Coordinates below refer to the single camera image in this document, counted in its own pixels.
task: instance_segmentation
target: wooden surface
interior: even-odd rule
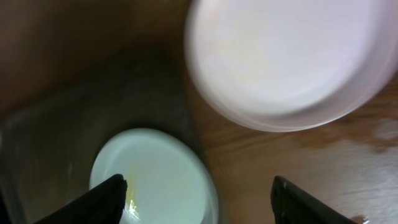
[[[263,133],[215,113],[187,79],[182,34],[189,1],[18,0],[1,3],[0,115],[69,82],[125,45],[168,40],[210,172],[232,224],[273,223],[270,189],[283,175],[338,212],[398,222],[398,79],[331,124]]]
[[[296,133],[264,133],[214,112],[189,86],[205,155],[231,223],[274,223],[282,175],[336,211],[398,222],[398,79],[355,112]]]

